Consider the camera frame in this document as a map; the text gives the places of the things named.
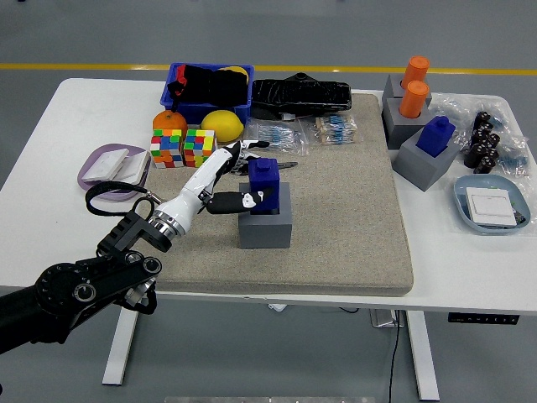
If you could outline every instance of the black strap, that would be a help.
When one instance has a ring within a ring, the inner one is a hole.
[[[103,193],[107,193],[109,191],[137,191],[140,193],[147,193],[147,189],[137,186],[137,185],[131,185],[129,183],[125,182],[117,182],[117,181],[107,181],[99,183],[93,187],[91,187],[86,192],[86,208],[91,214],[95,214],[96,216],[104,216],[104,217],[112,217],[112,216],[125,216],[128,212],[105,212],[104,210],[100,210],[94,206],[91,205],[91,200],[94,197],[97,197]],[[150,199],[144,198],[144,200],[149,200],[152,202],[152,207],[154,207],[153,201]],[[137,201],[134,204],[134,208],[138,205],[139,201]]]

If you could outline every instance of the table leg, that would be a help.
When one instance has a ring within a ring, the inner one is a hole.
[[[107,368],[102,378],[103,385],[122,384],[137,319],[138,312],[121,308],[121,313],[117,320],[116,333],[114,334],[110,355],[108,356]]]
[[[425,315],[422,311],[407,311],[406,321],[420,400],[440,400]]]

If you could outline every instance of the blue plate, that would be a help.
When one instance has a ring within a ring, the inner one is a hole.
[[[518,224],[513,228],[498,228],[487,225],[477,225],[470,219],[470,212],[468,211],[467,202],[467,187],[483,187],[486,189],[504,189],[509,193],[509,200],[513,205],[513,208],[526,217],[526,221]],[[453,186],[455,194],[456,207],[461,214],[462,220],[468,224],[471,228],[480,233],[512,233],[518,229],[524,228],[531,220],[531,213],[529,212],[528,203],[520,193],[519,188],[509,179],[499,175],[491,174],[476,174],[462,176],[456,180]]]

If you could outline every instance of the orange bottle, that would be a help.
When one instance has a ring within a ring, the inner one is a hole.
[[[424,56],[412,56],[409,61],[409,65],[406,66],[401,86],[406,90],[409,82],[411,81],[423,81],[427,70],[429,70],[429,59]]]
[[[417,118],[421,113],[421,108],[425,104],[425,99],[429,93],[429,86],[422,81],[409,82],[404,92],[399,113],[409,119]]]

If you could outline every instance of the blue plastic bin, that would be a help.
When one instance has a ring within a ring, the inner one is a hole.
[[[168,78],[166,79],[166,85],[160,98],[160,105],[166,109],[171,109],[173,104],[172,99],[169,97],[168,84],[175,81],[177,67],[180,65],[195,65],[197,67],[203,67],[204,69],[211,69],[216,71],[222,67],[229,67],[230,65],[200,65],[196,63],[173,63],[169,67]],[[250,116],[250,107],[252,105],[252,84],[253,84],[253,66],[241,65],[241,67],[248,73],[248,102],[246,105],[239,105],[238,107],[217,107],[211,103],[188,103],[181,102],[177,108],[177,112],[183,115],[188,124],[200,124],[205,116],[209,113],[225,109],[235,113],[243,124],[246,124],[248,117]]]

